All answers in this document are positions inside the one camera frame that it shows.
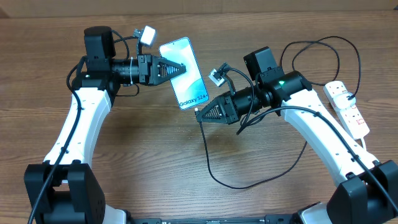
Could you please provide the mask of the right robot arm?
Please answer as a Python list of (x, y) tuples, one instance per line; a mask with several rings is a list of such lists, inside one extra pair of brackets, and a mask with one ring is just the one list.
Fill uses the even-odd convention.
[(243, 128), (277, 113), (309, 143), (328, 169), (336, 190), (326, 203), (317, 202), (291, 215), (268, 215), (266, 223), (385, 223), (397, 217), (397, 164), (379, 162), (332, 117), (311, 83), (297, 71), (285, 73), (268, 47), (244, 58), (250, 86), (231, 88), (202, 110), (199, 123)]

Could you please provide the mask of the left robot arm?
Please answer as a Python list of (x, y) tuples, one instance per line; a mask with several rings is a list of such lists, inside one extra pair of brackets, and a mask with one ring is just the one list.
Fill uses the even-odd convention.
[(25, 170), (29, 223), (132, 223), (127, 210), (106, 203), (92, 171), (100, 129), (122, 86), (157, 86), (187, 70), (141, 51), (117, 59), (114, 45), (126, 38), (108, 26), (85, 29), (84, 41), (86, 54), (67, 75), (72, 100), (60, 135), (43, 162)]

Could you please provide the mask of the Samsung Galaxy smartphone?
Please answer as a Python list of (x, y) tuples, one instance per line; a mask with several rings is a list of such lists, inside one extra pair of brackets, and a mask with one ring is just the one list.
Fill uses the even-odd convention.
[(208, 91), (188, 37), (161, 45), (159, 52), (163, 58), (185, 66), (186, 71), (170, 81), (181, 110), (187, 110), (209, 100)]

